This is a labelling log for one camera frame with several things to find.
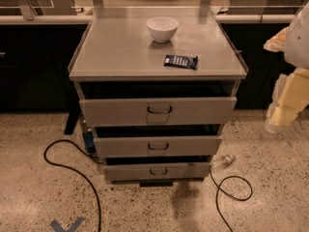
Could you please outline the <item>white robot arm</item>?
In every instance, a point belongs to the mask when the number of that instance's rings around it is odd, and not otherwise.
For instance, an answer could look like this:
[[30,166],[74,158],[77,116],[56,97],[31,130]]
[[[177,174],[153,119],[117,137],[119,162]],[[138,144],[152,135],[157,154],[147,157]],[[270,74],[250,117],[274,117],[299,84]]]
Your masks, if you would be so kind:
[[282,51],[295,70],[280,74],[267,110],[265,128],[271,133],[286,129],[309,105],[309,3],[295,15],[290,25],[267,40],[264,49]]

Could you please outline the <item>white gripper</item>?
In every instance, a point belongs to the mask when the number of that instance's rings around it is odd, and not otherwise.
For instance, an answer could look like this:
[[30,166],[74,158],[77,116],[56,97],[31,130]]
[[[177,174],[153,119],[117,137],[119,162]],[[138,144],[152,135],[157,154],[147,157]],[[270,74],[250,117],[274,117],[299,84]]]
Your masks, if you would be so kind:
[[[264,44],[264,49],[279,52],[285,49],[288,28],[282,29]],[[285,130],[309,105],[309,70],[295,69],[289,75],[280,74],[267,110],[266,130],[278,133]]]

